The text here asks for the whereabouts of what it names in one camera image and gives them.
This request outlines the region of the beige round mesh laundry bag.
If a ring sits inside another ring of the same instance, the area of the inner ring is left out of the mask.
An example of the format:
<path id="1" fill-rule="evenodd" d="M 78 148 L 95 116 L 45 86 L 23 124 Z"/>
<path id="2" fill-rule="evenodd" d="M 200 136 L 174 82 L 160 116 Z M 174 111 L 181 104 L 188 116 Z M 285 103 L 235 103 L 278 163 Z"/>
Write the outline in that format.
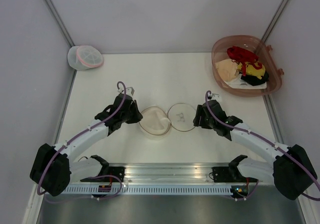
<path id="1" fill-rule="evenodd" d="M 151 106 L 142 111 L 139 127 L 142 133 L 151 140 L 162 139 L 172 129 L 189 132 L 194 129 L 195 108 L 187 103 L 176 103 L 168 111 L 158 106 Z"/>

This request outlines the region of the red bra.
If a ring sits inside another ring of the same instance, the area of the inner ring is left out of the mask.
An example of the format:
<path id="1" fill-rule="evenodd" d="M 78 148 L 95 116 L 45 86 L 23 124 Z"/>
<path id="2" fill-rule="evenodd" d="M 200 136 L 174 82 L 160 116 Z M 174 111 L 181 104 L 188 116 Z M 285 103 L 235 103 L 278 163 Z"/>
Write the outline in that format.
<path id="1" fill-rule="evenodd" d="M 258 56 L 249 50 L 237 46 L 232 46 L 228 48 L 226 52 L 233 62 L 242 64 L 241 72 L 244 76 L 247 74 L 246 62 L 248 62 L 248 64 L 253 66 L 253 68 L 256 70 L 260 70 L 263 68 L 263 65 L 258 61 Z"/>

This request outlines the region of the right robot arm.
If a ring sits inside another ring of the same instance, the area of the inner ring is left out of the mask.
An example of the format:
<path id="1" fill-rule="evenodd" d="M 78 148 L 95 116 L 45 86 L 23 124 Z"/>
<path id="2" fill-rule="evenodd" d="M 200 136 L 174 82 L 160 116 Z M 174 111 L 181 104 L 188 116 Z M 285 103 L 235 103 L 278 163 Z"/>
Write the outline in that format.
<path id="1" fill-rule="evenodd" d="M 235 158 L 228 165 L 228 175 L 233 181 L 248 177 L 271 183 L 290 200 L 304 195 L 312 184 L 320 185 L 316 171 L 301 146 L 290 147 L 255 133 L 241 119 L 227 116 L 216 100 L 197 106 L 193 124 L 214 130 L 217 135 L 248 148 L 263 159 L 256 161 L 245 155 Z"/>

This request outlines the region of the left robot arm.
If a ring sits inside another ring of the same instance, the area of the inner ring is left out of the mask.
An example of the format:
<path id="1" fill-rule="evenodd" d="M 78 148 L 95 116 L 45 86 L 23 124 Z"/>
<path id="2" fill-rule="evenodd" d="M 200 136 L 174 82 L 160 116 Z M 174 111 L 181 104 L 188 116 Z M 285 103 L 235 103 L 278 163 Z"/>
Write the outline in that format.
<path id="1" fill-rule="evenodd" d="M 113 104 L 94 117 L 89 127 L 69 141 L 53 146 L 43 144 L 38 149 L 30 171 L 31 180 L 38 185 L 38 195 L 47 192 L 51 196 L 58 196 L 72 182 L 107 180 L 109 163 L 102 157 L 92 155 L 84 161 L 76 161 L 76 158 L 120 129 L 122 124 L 135 124 L 142 118 L 133 96 L 120 93 Z"/>

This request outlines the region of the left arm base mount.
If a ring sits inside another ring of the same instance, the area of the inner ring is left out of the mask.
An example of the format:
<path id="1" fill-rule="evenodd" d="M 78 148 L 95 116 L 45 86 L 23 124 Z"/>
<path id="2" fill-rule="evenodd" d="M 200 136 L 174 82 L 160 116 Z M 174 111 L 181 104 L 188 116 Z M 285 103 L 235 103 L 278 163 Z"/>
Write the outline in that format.
<path id="1" fill-rule="evenodd" d="M 101 165 L 100 172 L 97 176 L 99 178 L 88 177 L 81 179 L 80 182 L 109 182 L 113 181 L 112 177 L 106 177 L 106 175 L 113 175 L 120 179 L 120 181 L 115 180 L 115 182 L 122 182 L 124 180 L 125 167 L 123 166 L 110 166 L 110 164 L 98 155 L 92 155 L 89 159 L 95 159 Z"/>

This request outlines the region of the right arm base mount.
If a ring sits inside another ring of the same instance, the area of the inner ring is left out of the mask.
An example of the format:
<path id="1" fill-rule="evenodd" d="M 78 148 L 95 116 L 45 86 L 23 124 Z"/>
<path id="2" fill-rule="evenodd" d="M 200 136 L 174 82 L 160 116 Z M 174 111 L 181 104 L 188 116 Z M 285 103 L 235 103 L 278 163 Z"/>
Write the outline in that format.
<path id="1" fill-rule="evenodd" d="M 212 167 L 211 175 L 214 183 L 256 183 L 257 179 L 244 177 L 238 170 L 238 165 L 246 159 L 246 155 L 240 155 L 233 159 L 227 166 Z"/>

